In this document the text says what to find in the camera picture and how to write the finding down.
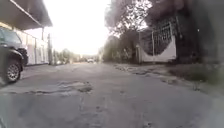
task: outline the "window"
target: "window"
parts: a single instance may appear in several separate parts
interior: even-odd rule
[[[21,43],[19,37],[16,35],[15,32],[10,31],[8,29],[2,28],[1,29],[4,36],[5,36],[5,40],[8,42],[12,42],[12,43]]]

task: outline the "fence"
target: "fence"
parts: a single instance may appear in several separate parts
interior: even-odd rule
[[[173,42],[173,39],[171,22],[166,22],[159,25],[159,27],[141,31],[139,33],[140,46],[143,52],[147,54],[141,57],[142,61],[164,61],[176,56],[175,42]]]

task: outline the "sky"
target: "sky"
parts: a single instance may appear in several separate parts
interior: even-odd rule
[[[54,49],[68,48],[74,53],[98,53],[108,36],[104,23],[105,9],[110,0],[44,0],[53,27]]]

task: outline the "building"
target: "building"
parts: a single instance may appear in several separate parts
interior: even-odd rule
[[[0,22],[0,26],[11,29],[20,36],[27,48],[28,64],[49,63],[49,42],[42,39],[44,27],[52,26],[52,23],[42,0],[2,0]],[[42,28],[42,39],[24,32],[35,28]]]

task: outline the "street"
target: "street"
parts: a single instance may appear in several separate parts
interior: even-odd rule
[[[221,99],[109,64],[34,66],[0,89],[0,128],[220,128],[223,108]]]

